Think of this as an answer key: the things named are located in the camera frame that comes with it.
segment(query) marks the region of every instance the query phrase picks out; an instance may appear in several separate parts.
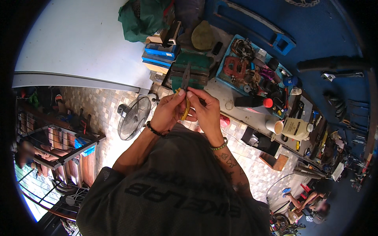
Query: yellow plastic part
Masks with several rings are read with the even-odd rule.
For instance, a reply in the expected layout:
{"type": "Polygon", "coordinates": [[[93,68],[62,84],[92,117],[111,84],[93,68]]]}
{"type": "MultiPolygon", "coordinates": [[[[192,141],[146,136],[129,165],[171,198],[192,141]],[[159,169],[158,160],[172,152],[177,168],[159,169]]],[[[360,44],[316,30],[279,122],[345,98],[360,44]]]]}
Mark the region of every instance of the yellow plastic part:
{"type": "MultiPolygon", "coordinates": [[[[180,92],[180,90],[181,90],[181,88],[176,89],[175,96],[178,95],[178,92],[180,92]]],[[[180,117],[180,120],[185,120],[186,117],[188,116],[189,110],[190,110],[190,101],[187,97],[185,97],[185,98],[186,98],[186,109],[185,109],[184,113],[182,114],[182,116],[180,117]]]]}

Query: tattoo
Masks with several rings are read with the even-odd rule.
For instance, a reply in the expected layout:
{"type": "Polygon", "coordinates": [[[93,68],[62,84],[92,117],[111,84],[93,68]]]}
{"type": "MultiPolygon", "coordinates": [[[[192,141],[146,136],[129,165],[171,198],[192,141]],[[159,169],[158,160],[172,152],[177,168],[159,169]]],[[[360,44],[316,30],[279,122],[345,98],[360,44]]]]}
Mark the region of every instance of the tattoo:
{"type": "Polygon", "coordinates": [[[220,155],[220,157],[221,157],[223,160],[226,160],[226,159],[228,158],[228,154],[226,154],[226,153],[222,153],[222,154],[220,155]]]}
{"type": "Polygon", "coordinates": [[[241,182],[232,186],[236,192],[244,192],[249,189],[249,183],[242,184],[241,182]]]}
{"type": "Polygon", "coordinates": [[[223,173],[225,174],[225,177],[226,177],[226,179],[227,179],[228,181],[231,181],[231,180],[232,180],[231,175],[234,173],[233,171],[231,171],[231,172],[224,171],[223,173]]]}
{"type": "Polygon", "coordinates": [[[237,165],[237,162],[232,155],[230,156],[230,159],[228,159],[226,163],[229,164],[231,168],[237,165]]]}

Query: chain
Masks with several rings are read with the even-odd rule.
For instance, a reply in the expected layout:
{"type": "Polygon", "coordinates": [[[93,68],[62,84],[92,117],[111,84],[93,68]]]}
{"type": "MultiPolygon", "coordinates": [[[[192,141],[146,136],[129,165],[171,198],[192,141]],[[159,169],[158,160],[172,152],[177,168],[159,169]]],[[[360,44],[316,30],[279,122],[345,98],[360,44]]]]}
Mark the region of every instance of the chain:
{"type": "Polygon", "coordinates": [[[306,0],[301,0],[300,3],[293,0],[285,0],[285,1],[295,6],[302,6],[304,8],[313,7],[320,2],[320,0],[312,0],[311,3],[307,3],[306,0]]]}

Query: red bottle cap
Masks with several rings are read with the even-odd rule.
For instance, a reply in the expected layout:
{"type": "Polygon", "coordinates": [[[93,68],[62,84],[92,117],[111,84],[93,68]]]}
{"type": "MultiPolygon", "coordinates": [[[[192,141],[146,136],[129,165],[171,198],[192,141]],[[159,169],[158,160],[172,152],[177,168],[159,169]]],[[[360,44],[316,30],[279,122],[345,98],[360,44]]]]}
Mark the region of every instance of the red bottle cap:
{"type": "Polygon", "coordinates": [[[273,100],[270,99],[270,98],[265,98],[263,101],[262,101],[262,104],[266,107],[266,108],[270,108],[273,106],[273,100]]]}

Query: plastic jug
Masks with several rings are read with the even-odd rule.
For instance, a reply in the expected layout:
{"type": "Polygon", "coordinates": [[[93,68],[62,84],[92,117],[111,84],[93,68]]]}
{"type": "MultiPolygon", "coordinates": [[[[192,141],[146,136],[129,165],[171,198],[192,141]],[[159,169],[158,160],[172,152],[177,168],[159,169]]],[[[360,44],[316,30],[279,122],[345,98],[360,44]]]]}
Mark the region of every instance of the plastic jug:
{"type": "Polygon", "coordinates": [[[282,134],[297,141],[302,141],[308,138],[313,129],[313,124],[302,119],[286,118],[282,134]]]}

